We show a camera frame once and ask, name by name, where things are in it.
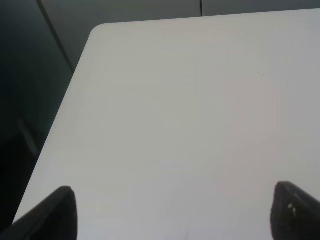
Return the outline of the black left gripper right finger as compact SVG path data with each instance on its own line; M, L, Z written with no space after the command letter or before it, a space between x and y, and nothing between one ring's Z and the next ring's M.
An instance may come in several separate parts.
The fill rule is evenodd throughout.
M274 188L270 213L274 240L318 240L320 238L320 202L289 181Z

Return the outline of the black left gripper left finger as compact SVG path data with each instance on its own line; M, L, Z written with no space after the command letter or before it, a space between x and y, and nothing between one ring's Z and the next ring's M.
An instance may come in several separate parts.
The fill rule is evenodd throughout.
M76 240L78 211L75 192L61 186L1 234L2 240Z

